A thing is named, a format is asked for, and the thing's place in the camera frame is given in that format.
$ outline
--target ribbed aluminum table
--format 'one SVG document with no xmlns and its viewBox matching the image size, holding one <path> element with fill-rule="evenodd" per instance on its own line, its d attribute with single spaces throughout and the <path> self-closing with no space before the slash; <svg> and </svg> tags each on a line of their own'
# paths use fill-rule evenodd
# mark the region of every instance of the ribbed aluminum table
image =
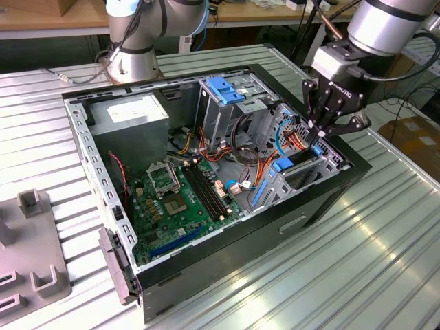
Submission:
<svg viewBox="0 0 440 330">
<path fill-rule="evenodd" d="M 260 63 L 297 97 L 305 76 L 262 45 L 159 58 L 184 74 Z M 63 68 L 77 79 L 97 65 Z M 107 85 L 102 76 L 88 87 Z M 120 305 L 98 247 L 102 226 L 60 93 L 41 71 L 0 76 L 0 199 L 50 194 L 70 296 L 4 329 L 143 329 Z M 322 221 L 148 324 L 149 329 L 434 329 L 440 321 L 439 185 L 374 132 L 345 139 L 373 166 Z"/>
</svg>

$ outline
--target ram slot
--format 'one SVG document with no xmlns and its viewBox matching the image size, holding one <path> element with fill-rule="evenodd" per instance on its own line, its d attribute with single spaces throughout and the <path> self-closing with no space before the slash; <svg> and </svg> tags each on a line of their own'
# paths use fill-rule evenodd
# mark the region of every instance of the ram slot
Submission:
<svg viewBox="0 0 440 330">
<path fill-rule="evenodd" d="M 220 220 L 220 216 L 225 217 L 228 215 L 220 198 L 211 189 L 203 173 L 201 173 L 197 167 L 187 168 L 183 172 L 196 196 L 208 211 L 213 221 Z"/>
</svg>

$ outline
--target pci slot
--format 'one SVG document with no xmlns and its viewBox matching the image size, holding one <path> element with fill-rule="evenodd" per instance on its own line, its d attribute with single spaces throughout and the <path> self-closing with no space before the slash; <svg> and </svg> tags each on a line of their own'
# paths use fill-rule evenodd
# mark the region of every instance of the pci slot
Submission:
<svg viewBox="0 0 440 330">
<path fill-rule="evenodd" d="M 203 226 L 198 227 L 196 230 L 190 232 L 189 234 L 186 234 L 185 236 L 179 237 L 178 239 L 164 245 L 161 247 L 158 247 L 157 249 L 154 249 L 150 251 L 150 257 L 153 258 L 154 256 L 159 256 L 160 254 L 167 253 L 171 251 L 172 249 L 177 248 L 179 245 L 182 245 L 184 243 L 187 243 L 189 241 L 192 241 L 197 237 L 197 234 L 199 234 L 199 231 L 202 230 Z"/>
<path fill-rule="evenodd" d="M 228 215 L 226 207 L 197 167 L 185 168 L 183 173 L 213 221 L 218 221 L 221 216 Z"/>
</svg>

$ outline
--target blue plastic clip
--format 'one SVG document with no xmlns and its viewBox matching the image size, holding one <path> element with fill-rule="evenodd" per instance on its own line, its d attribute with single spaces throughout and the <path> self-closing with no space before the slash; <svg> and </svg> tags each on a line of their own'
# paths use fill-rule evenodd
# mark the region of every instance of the blue plastic clip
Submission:
<svg viewBox="0 0 440 330">
<path fill-rule="evenodd" d="M 315 155 L 317 155 L 318 157 L 320 157 L 322 155 L 322 149 L 319 146 L 311 146 L 311 150 L 315 153 Z"/>
<path fill-rule="evenodd" d="M 287 170 L 288 168 L 291 168 L 294 165 L 292 161 L 289 158 L 280 158 L 277 161 L 275 161 L 272 164 L 272 167 L 277 171 L 278 173 L 283 172 L 284 170 Z"/>
<path fill-rule="evenodd" d="M 223 77 L 206 79 L 209 88 L 217 95 L 225 105 L 238 103 L 245 100 L 245 97 L 234 89 Z"/>
</svg>

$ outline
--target cardboard box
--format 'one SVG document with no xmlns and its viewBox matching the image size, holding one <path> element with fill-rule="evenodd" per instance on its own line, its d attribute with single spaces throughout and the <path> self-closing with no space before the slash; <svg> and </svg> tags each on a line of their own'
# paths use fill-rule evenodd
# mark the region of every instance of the cardboard box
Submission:
<svg viewBox="0 0 440 330">
<path fill-rule="evenodd" d="M 40 12 L 52 16 L 63 16 L 76 0 L 0 0 L 0 7 Z"/>
<path fill-rule="evenodd" d="M 395 123 L 393 145 L 440 182 L 440 131 L 422 117 L 411 117 L 388 122 L 378 133 L 389 141 Z"/>
</svg>

